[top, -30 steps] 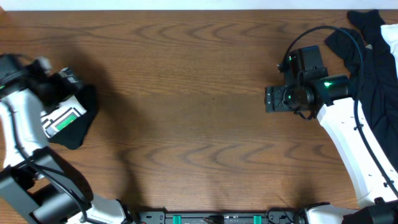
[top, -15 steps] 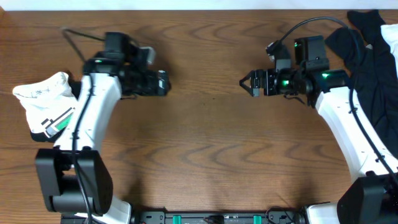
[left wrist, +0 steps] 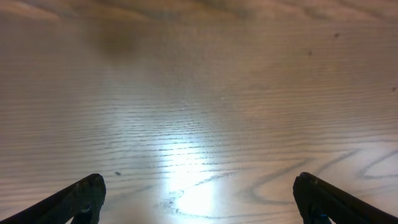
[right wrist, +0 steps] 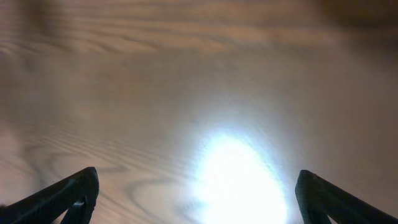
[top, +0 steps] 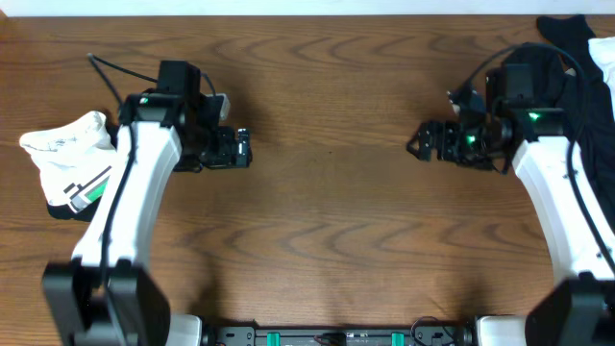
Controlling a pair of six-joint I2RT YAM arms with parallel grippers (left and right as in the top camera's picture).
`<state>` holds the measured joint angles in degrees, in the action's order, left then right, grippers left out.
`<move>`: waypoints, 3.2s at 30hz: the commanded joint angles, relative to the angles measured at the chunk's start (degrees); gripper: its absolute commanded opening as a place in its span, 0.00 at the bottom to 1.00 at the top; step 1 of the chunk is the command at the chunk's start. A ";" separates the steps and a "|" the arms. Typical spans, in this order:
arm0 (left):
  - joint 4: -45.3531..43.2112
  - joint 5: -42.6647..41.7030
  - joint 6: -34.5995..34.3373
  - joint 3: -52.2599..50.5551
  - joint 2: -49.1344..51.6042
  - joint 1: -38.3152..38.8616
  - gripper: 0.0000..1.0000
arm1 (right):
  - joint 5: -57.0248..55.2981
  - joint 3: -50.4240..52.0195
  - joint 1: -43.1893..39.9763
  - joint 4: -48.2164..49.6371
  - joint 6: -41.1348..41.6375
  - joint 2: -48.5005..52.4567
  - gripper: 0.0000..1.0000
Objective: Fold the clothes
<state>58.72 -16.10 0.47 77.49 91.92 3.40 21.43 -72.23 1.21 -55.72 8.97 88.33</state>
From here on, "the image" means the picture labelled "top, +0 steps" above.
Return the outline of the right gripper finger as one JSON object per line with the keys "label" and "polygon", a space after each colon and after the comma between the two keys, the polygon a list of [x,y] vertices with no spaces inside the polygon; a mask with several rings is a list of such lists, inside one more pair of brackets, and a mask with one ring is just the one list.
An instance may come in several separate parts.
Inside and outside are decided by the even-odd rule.
{"label": "right gripper finger", "polygon": [[422,123],[406,144],[406,150],[419,161],[430,161],[433,151],[440,160],[443,149],[445,124],[437,121]]}
{"label": "right gripper finger", "polygon": [[453,121],[438,122],[435,149],[440,161],[460,161],[460,125]]}

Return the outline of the white t-shirt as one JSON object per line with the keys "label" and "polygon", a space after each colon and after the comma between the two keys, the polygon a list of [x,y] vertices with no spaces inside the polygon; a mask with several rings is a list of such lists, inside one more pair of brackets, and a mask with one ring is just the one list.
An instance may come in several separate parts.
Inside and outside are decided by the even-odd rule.
{"label": "white t-shirt", "polygon": [[103,113],[90,111],[62,127],[21,136],[19,145],[39,169],[47,204],[79,212],[102,196],[116,154],[106,125]]}

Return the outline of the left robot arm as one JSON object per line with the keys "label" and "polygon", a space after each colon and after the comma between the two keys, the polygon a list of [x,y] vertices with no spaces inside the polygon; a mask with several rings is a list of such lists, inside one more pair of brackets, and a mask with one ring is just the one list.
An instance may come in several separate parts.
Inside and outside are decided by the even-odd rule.
{"label": "left robot arm", "polygon": [[174,172],[247,168],[250,133],[224,125],[224,93],[202,93],[208,76],[163,61],[155,87],[118,110],[117,147],[106,189],[71,260],[50,262],[42,287],[64,345],[214,345],[202,318],[172,313],[149,274],[150,245]]}

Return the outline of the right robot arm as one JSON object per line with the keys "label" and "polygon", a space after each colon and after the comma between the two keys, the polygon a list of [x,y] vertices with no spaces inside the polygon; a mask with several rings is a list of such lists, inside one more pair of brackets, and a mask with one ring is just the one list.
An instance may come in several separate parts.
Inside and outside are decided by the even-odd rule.
{"label": "right robot arm", "polygon": [[449,95],[456,121],[426,121],[406,149],[500,173],[527,190],[547,241],[553,290],[526,316],[477,318],[466,345],[611,345],[614,342],[614,234],[565,135],[566,112],[539,104],[532,70],[508,63],[486,75],[486,94],[466,83]]}

